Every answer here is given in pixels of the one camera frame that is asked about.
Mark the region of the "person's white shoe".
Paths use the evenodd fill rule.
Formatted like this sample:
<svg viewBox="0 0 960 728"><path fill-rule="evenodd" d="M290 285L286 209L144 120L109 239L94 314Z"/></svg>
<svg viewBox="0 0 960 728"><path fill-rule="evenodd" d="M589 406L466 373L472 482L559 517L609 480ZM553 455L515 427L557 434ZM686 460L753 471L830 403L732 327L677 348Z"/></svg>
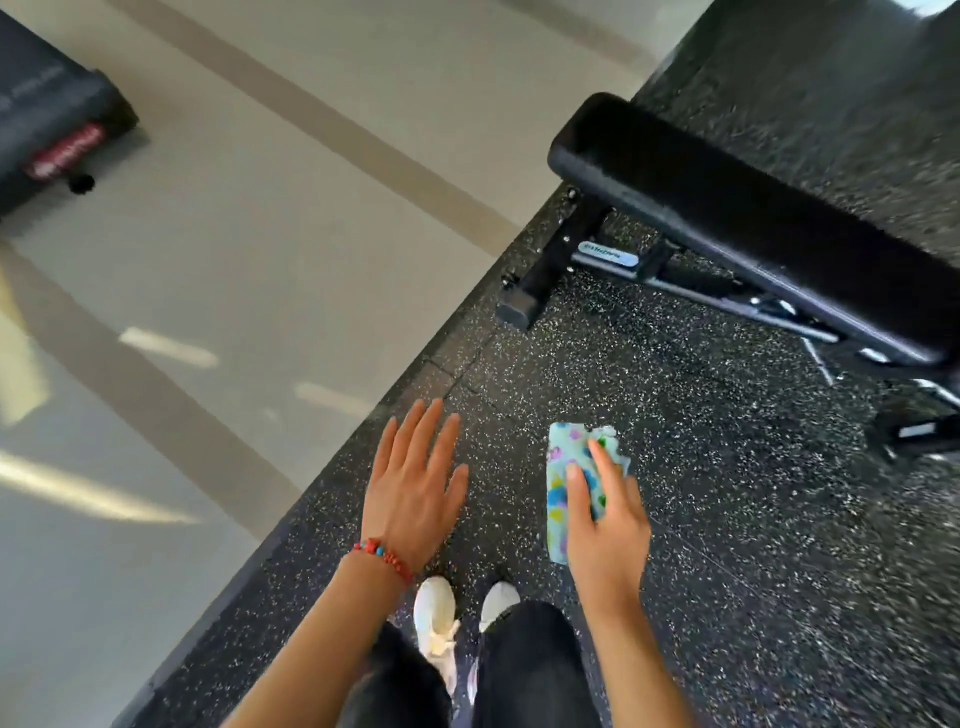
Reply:
<svg viewBox="0 0 960 728"><path fill-rule="evenodd" d="M479 614L479 638L477 654L470 667L470 671L466 680L466 694L471 706L473 706L475 703L478 690L480 652L483 645L484 635L501 614L510 610L521 601L522 598L516 586L505 580L500 580L494 583L486 592L486 596L483 600Z"/></svg>
<svg viewBox="0 0 960 728"><path fill-rule="evenodd" d="M419 585L413 610L416 645L439 674L450 697L458 682L455 648L461 622L456 609L453 589L445 577L430 576Z"/></svg>

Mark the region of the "black platform with red label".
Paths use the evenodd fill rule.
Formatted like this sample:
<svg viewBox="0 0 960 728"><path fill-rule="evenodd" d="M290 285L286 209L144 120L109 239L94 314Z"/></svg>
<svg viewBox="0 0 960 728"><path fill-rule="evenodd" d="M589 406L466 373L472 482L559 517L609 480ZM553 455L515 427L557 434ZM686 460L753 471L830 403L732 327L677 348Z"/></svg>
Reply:
<svg viewBox="0 0 960 728"><path fill-rule="evenodd" d="M139 125L120 89L0 10L0 220L46 188L95 188L86 159Z"/></svg>

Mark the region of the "person's left forearm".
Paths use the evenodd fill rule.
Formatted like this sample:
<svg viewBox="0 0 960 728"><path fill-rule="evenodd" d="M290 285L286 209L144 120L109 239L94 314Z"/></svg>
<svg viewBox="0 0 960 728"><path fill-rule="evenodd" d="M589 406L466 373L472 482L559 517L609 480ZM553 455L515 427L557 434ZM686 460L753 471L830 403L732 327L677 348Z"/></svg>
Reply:
<svg viewBox="0 0 960 728"><path fill-rule="evenodd" d="M383 558L359 550L346 554L221 728L333 728L406 588Z"/></svg>

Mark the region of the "person's right leg dark trousers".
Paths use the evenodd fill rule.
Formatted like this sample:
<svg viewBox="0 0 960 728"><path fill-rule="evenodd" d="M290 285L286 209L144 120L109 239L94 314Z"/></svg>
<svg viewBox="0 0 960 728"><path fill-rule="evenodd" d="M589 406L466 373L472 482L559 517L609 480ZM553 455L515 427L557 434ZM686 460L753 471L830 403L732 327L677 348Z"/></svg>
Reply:
<svg viewBox="0 0 960 728"><path fill-rule="evenodd" d="M471 728L602 728L580 642L556 606L522 600L486 629Z"/></svg>

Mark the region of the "person's white right shoe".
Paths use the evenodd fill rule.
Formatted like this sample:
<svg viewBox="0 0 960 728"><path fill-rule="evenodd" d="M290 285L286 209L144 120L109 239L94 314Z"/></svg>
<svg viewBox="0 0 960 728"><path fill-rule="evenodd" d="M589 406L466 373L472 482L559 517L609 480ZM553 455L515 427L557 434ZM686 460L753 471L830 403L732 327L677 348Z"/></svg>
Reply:
<svg viewBox="0 0 960 728"><path fill-rule="evenodd" d="M510 610L521 601L522 598L516 586L505 580L500 580L494 583L486 592L486 596L483 600L479 614L479 638L477 654L470 667L470 671L466 680L466 694L471 706L473 706L475 703L478 690L480 652L483 645L484 635L501 614Z"/></svg>

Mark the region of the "phone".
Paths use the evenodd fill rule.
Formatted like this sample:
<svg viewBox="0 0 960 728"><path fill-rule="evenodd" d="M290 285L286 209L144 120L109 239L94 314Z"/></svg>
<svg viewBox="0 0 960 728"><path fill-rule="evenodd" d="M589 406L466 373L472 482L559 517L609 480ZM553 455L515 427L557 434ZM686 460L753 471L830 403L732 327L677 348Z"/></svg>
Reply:
<svg viewBox="0 0 960 728"><path fill-rule="evenodd" d="M582 423L556 421L548 431L546 454L546 544L549 559L559 565L569 564L569 493L568 467L577 465L582 471L590 495L594 521L604 516L607 497L589 442L596 441L610 460L619 466L622 475L629 471L631 459L619 451L618 431L611 425L589 428Z"/></svg>

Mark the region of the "person's right hand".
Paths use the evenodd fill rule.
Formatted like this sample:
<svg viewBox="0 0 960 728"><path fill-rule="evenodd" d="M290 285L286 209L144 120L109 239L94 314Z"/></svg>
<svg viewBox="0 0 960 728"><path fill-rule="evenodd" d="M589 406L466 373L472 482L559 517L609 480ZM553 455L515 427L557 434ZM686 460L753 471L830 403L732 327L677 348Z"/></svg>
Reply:
<svg viewBox="0 0 960 728"><path fill-rule="evenodd" d="M652 528L637 480L624 475L606 450L588 442L606 495L606 512L588 535L568 535L568 564L579 599L640 595Z"/></svg>

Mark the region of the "black metal bench frame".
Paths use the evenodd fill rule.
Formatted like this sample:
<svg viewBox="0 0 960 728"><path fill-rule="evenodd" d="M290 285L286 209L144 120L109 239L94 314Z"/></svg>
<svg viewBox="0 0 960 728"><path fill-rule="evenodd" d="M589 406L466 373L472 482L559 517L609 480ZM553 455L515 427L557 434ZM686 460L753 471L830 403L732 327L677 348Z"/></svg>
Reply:
<svg viewBox="0 0 960 728"><path fill-rule="evenodd" d="M522 331L544 312L555 287L580 267L631 285L720 310L800 337L819 358L816 345L836 346L854 363L888 381L916 383L954 410L948 416L896 421L879 415L874 442L889 461L937 459L960 462L960 360L941 367L896 360L855 337L753 285L738 273L676 242L640 219L590 195L572 191L576 202L542 253L522 277L506 276L497 316Z"/></svg>

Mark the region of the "person's right forearm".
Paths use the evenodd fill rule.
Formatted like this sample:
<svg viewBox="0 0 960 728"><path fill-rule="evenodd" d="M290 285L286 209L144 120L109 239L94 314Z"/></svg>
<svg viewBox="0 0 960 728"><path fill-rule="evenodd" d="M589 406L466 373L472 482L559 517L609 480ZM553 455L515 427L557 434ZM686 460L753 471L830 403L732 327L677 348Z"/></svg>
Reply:
<svg viewBox="0 0 960 728"><path fill-rule="evenodd" d="M666 666L640 596L582 597L612 728L697 728Z"/></svg>

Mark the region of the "person's left leg dark trousers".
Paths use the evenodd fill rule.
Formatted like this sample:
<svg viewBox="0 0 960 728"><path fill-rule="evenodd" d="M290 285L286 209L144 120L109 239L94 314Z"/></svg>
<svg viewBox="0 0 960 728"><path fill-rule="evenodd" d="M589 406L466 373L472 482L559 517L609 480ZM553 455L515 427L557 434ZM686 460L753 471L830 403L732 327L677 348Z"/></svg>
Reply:
<svg viewBox="0 0 960 728"><path fill-rule="evenodd" d="M450 728L452 701L437 668L384 622L335 728Z"/></svg>

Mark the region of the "black padded bench seat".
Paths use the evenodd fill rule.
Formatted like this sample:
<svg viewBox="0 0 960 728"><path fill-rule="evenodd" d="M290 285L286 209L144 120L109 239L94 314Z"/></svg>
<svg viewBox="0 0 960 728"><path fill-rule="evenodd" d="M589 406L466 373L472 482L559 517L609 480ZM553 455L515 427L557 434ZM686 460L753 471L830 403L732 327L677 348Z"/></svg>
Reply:
<svg viewBox="0 0 960 728"><path fill-rule="evenodd" d="M960 360L960 269L639 106L590 96L547 160L583 193L889 358Z"/></svg>

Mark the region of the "person's white left shoe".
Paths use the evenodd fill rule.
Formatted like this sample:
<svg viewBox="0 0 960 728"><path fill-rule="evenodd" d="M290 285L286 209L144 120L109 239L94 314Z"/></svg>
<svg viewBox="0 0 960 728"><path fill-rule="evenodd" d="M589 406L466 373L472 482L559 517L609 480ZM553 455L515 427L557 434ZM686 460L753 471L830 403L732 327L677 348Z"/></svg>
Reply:
<svg viewBox="0 0 960 728"><path fill-rule="evenodd" d="M416 645L439 674L450 697L458 682L455 648L461 622L456 609L453 589L445 577L430 576L419 585L413 610Z"/></svg>

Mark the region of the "person's left hand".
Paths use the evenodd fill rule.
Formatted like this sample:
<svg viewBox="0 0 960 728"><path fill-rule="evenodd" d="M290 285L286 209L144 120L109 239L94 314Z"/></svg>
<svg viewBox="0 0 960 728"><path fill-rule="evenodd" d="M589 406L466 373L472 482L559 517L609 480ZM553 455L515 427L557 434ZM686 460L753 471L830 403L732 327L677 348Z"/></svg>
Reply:
<svg viewBox="0 0 960 728"><path fill-rule="evenodd" d="M419 574L447 540L455 525L443 525L443 498L453 471L461 417L442 413L424 471L407 470L407 452L421 416L423 399L398 420L390 465L379 480L369 478L361 520L361 541L372 540L382 557L407 578Z"/></svg>

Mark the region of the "person's leg dark trousers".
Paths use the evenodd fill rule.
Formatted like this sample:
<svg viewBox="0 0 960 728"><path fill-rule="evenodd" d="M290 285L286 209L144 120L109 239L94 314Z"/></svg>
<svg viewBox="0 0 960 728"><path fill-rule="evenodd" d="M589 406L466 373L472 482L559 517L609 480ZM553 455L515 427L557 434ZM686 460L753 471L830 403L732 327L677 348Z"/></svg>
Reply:
<svg viewBox="0 0 960 728"><path fill-rule="evenodd" d="M580 642L556 606L522 600L486 629L471 728L602 728Z"/></svg>
<svg viewBox="0 0 960 728"><path fill-rule="evenodd" d="M452 701L437 668L384 622L335 728L450 728Z"/></svg>

